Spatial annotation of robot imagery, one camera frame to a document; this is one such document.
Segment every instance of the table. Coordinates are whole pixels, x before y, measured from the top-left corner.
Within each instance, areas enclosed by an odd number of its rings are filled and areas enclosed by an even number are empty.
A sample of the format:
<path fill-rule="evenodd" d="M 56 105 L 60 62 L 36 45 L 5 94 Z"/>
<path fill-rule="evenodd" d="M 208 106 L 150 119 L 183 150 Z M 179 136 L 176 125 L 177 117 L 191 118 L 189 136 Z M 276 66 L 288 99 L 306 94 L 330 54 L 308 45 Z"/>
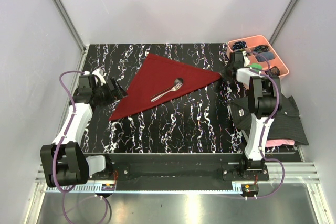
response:
<path fill-rule="evenodd" d="M 90 45 L 84 70 L 102 68 L 127 90 L 148 53 L 212 71 L 227 64 L 226 44 Z M 240 153 L 245 142 L 227 105 L 246 95 L 219 80 L 160 106 L 109 122 L 117 103 L 98 108 L 83 136 L 85 153 Z M 267 149 L 293 152 L 293 148 Z"/>

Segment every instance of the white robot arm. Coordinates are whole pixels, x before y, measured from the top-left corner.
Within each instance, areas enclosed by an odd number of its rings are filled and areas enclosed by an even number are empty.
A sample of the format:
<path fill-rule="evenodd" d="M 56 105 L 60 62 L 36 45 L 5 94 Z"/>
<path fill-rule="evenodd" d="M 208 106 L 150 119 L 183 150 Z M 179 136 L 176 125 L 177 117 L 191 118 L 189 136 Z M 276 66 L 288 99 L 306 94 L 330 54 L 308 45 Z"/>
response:
<path fill-rule="evenodd" d="M 79 147 L 86 125 L 91 120 L 95 108 L 111 104 L 127 95 L 114 79 L 111 78 L 106 82 L 103 74 L 101 69 L 96 69 L 92 74 L 85 72 L 79 77 L 79 85 L 73 96 L 75 112 L 73 112 L 73 106 L 70 105 L 67 119 L 60 133 L 52 144 L 44 145 L 40 150 L 42 166 L 49 187 L 55 187 L 52 163 L 56 146 L 64 137 L 64 132 L 67 134 L 57 155 L 56 165 L 56 177 L 60 186 L 85 184 L 89 176 L 105 170 L 105 156 L 85 157 Z"/>
<path fill-rule="evenodd" d="M 274 117 L 269 117 L 276 108 L 277 93 L 281 94 L 279 92 L 280 79 L 278 76 L 271 77 L 276 84 L 275 87 L 262 71 L 245 67 L 245 54 L 245 52 L 231 53 L 229 63 L 225 71 L 222 72 L 222 76 L 228 81 L 236 80 L 249 86 L 248 109 L 251 113 L 252 123 L 247 146 L 244 149 L 238 170 L 241 175 L 249 174 L 255 176 L 266 168 L 263 156 L 265 156 L 268 132 L 274 121 Z M 279 96 L 278 110 L 280 109 L 281 96 Z"/>

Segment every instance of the gray wall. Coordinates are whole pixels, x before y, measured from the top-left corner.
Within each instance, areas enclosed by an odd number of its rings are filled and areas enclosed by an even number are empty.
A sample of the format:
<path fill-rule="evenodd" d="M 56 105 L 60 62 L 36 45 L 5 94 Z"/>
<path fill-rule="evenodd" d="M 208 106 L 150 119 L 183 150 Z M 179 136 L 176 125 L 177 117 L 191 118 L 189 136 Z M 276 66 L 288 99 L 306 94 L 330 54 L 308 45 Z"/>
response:
<path fill-rule="evenodd" d="M 62 0 L 86 44 L 269 38 L 290 0 Z"/>
<path fill-rule="evenodd" d="M 301 113 L 309 147 L 330 210 L 336 219 L 336 1 L 300 0 L 274 48 L 290 70 L 281 83 Z"/>
<path fill-rule="evenodd" d="M 55 137 L 66 102 L 58 76 L 76 67 L 80 51 L 51 0 L 0 0 L 0 49 L 0 216 L 23 223 L 39 150 Z"/>

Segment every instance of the silver fork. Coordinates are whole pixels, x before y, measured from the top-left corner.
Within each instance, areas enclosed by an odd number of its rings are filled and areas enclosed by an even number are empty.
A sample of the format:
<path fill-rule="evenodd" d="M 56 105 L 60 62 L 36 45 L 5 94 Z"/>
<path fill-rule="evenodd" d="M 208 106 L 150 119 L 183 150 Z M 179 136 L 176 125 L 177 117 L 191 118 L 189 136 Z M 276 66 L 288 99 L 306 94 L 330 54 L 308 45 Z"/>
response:
<path fill-rule="evenodd" d="M 178 80 L 178 82 L 176 82 L 176 84 L 175 84 L 171 89 L 169 89 L 169 90 L 163 92 L 162 94 L 159 94 L 159 95 L 155 96 L 155 97 L 151 100 L 151 102 L 155 102 L 156 100 L 160 99 L 160 98 L 163 97 L 165 94 L 167 94 L 167 93 L 169 93 L 169 92 L 171 92 L 171 91 L 177 91 L 177 90 L 179 90 L 180 87 L 182 87 L 182 85 L 183 85 L 183 80 L 182 80 L 181 78 L 178 78 L 177 80 Z"/>

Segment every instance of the red napkin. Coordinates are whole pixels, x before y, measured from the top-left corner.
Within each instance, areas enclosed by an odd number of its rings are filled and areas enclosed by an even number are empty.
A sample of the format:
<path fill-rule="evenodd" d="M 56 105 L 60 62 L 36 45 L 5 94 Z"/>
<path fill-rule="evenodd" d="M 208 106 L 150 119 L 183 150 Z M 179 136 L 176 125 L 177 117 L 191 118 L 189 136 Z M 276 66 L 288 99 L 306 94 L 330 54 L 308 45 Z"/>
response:
<path fill-rule="evenodd" d="M 169 92 L 157 101 L 151 102 L 152 96 L 173 86 L 177 78 L 183 79 L 183 85 L 179 90 Z M 128 96 L 120 101 L 110 121 L 139 113 L 181 97 L 205 87 L 219 78 L 220 74 L 217 72 L 148 54 L 127 90 Z"/>

